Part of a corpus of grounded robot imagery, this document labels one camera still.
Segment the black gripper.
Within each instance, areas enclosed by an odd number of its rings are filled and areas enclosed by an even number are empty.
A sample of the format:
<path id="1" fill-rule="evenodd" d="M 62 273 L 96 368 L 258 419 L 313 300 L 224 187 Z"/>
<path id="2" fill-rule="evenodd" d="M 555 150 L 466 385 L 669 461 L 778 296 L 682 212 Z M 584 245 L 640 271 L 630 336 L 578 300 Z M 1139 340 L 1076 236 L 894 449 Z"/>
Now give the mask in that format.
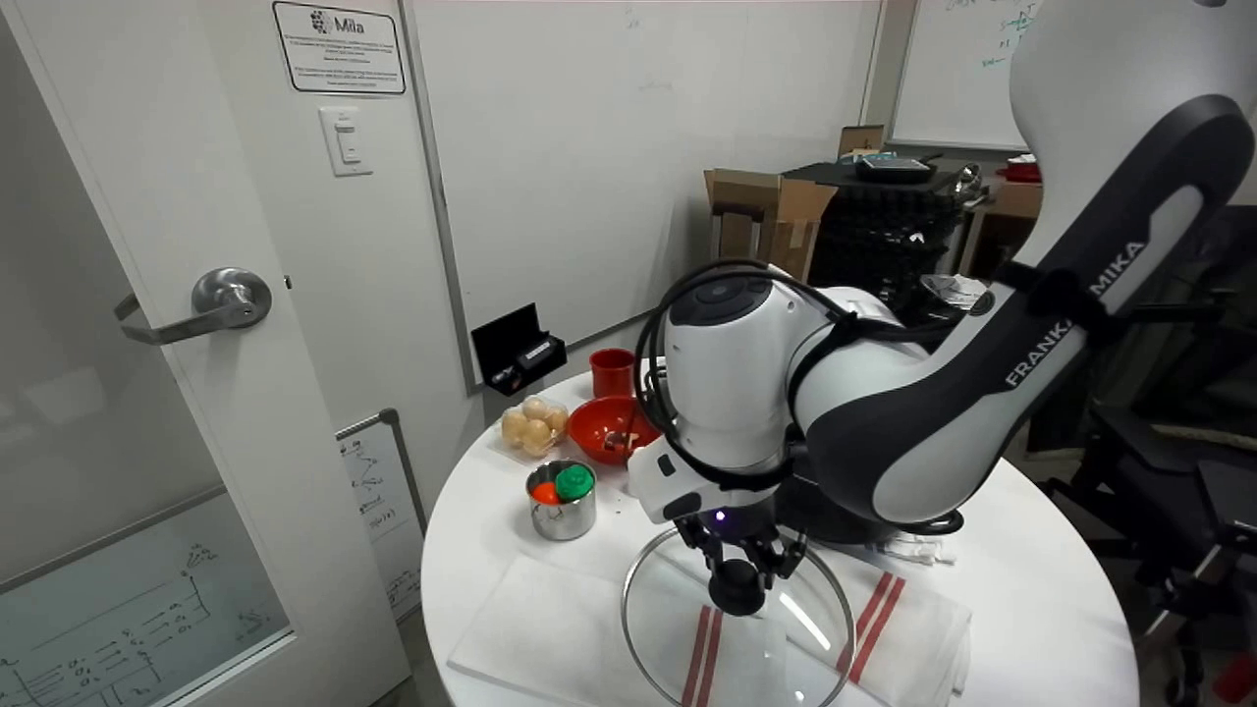
<path id="1" fill-rule="evenodd" d="M 771 590 L 807 556 L 807 543 L 778 525 L 771 501 L 701 510 L 681 522 L 681 537 L 703 555 L 723 584 L 737 573 L 744 584 Z"/>

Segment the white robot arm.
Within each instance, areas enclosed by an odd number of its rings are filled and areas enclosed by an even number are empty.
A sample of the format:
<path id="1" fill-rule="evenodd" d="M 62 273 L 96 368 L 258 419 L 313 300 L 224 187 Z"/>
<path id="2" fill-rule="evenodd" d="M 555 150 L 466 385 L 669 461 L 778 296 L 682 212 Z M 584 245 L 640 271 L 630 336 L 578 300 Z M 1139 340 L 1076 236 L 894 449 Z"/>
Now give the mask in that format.
<path id="1" fill-rule="evenodd" d="M 773 518 L 799 475 L 868 525 L 946 522 L 1248 160 L 1252 127 L 1231 94 L 1158 107 L 1076 204 L 1040 208 L 935 336 L 862 288 L 809 288 L 765 263 L 681 277 L 640 335 L 640 403 L 661 436 L 630 454 L 638 501 L 703 555 L 727 602 L 801 560 Z"/>

